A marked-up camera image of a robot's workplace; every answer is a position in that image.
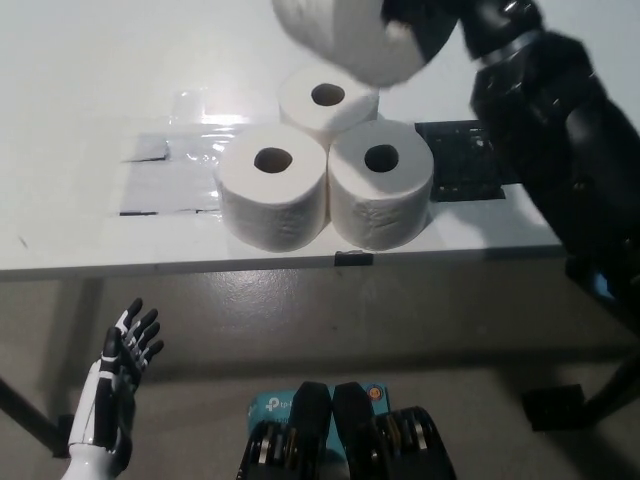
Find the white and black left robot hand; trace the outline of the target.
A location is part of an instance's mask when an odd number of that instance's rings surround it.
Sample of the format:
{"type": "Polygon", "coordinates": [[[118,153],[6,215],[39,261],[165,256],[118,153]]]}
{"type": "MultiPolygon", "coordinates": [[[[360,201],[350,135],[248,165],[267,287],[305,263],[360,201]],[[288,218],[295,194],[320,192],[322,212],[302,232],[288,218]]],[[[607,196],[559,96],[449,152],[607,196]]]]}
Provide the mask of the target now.
{"type": "Polygon", "coordinates": [[[87,374],[68,445],[100,448],[126,463],[132,451],[135,394],[152,359],[164,348],[158,311],[142,314],[135,299],[109,327],[101,353],[87,374]]]}

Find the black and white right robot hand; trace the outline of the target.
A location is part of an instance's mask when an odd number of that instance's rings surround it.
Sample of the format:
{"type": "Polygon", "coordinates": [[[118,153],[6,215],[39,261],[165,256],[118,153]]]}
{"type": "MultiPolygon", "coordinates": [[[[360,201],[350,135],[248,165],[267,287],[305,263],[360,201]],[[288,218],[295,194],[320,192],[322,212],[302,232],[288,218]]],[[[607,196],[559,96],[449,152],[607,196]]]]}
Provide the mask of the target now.
{"type": "Polygon", "coordinates": [[[384,0],[381,18],[387,35],[410,40],[430,63],[448,42],[459,16],[448,1],[384,0]]]}

